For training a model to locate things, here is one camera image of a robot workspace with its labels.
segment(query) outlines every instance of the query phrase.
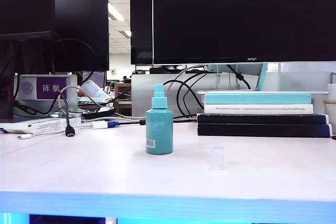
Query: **spray nozzle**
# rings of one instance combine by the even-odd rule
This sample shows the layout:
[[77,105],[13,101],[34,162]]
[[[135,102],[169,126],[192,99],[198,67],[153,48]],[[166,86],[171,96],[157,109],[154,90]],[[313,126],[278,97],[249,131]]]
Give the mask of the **spray nozzle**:
[[166,109],[167,97],[164,95],[163,84],[156,84],[154,88],[154,97],[152,97],[152,108],[154,109]]

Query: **black monitor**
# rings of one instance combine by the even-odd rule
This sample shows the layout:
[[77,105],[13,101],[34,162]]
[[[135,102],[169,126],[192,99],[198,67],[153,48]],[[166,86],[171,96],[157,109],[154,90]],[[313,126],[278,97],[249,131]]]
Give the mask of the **black monitor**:
[[153,0],[154,64],[336,60],[334,0]]
[[153,64],[152,0],[130,0],[131,64]]
[[54,36],[55,0],[0,0],[0,40]]
[[56,0],[55,30],[64,41],[54,46],[55,71],[109,69],[109,0]]

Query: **book spine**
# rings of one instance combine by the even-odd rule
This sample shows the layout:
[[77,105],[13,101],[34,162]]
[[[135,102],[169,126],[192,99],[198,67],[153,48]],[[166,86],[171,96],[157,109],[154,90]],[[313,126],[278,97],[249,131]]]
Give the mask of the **book spine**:
[[214,114],[313,114],[312,104],[204,104]]
[[237,115],[198,114],[198,123],[281,123],[281,124],[328,124],[328,116],[312,115]]
[[206,104],[310,104],[309,93],[223,93],[205,94]]
[[330,137],[330,124],[229,124],[199,123],[198,135],[268,136],[268,137]]

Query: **small plastic cup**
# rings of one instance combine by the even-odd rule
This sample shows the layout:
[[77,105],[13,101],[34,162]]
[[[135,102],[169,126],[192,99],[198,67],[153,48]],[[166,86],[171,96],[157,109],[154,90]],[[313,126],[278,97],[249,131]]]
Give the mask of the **small plastic cup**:
[[224,147],[214,146],[211,148],[211,170],[224,170]]

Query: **barcode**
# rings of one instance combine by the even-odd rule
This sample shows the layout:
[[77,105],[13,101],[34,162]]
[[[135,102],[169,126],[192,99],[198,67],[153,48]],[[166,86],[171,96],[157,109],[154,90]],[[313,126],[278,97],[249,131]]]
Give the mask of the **barcode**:
[[155,148],[155,140],[147,139],[147,147],[148,148]]

